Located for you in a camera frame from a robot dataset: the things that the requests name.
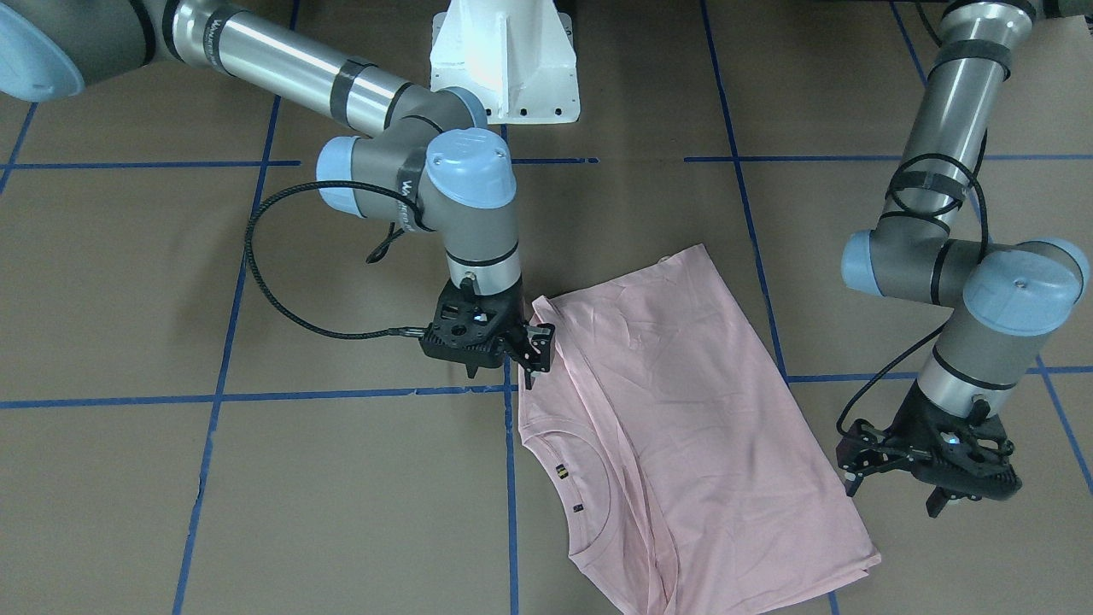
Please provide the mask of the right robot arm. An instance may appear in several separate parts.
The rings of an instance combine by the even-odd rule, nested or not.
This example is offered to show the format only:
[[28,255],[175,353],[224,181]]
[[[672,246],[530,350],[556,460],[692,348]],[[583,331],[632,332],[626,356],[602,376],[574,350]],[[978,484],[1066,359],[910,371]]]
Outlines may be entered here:
[[[230,1],[4,1],[3,92],[40,103],[164,59],[210,67],[350,128],[317,159],[316,179],[267,197],[243,235],[243,260],[265,298],[324,338],[415,338],[423,354],[481,367],[512,359],[524,386],[552,366],[555,328],[522,308],[517,184],[512,152],[487,129],[487,110],[465,87],[438,91],[387,73]],[[371,332],[326,330],[289,311],[263,280],[254,234],[281,200],[317,191],[340,213],[388,222],[368,255],[399,237],[440,234],[449,280],[432,322]]]

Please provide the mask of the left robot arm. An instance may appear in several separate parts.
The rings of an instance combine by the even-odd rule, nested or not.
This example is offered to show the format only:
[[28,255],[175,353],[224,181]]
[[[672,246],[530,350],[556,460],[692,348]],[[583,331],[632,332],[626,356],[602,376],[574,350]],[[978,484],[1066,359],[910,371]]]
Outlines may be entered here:
[[930,354],[885,429],[836,421],[847,495],[878,472],[932,485],[948,502],[1007,500],[1022,486],[1000,410],[1055,331],[1090,292],[1090,263],[1054,237],[992,243],[979,159],[989,116],[1019,46],[1043,21],[1088,15],[1089,1],[951,1],[921,105],[874,229],[842,255],[847,287],[951,308],[919,342]]

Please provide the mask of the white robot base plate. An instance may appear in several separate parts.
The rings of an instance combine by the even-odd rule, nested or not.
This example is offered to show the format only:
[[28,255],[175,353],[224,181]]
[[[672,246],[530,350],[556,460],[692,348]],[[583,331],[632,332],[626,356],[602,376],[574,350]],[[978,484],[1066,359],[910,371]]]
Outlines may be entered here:
[[475,95],[489,125],[581,117],[574,21],[554,1],[453,1],[432,19],[430,88]]

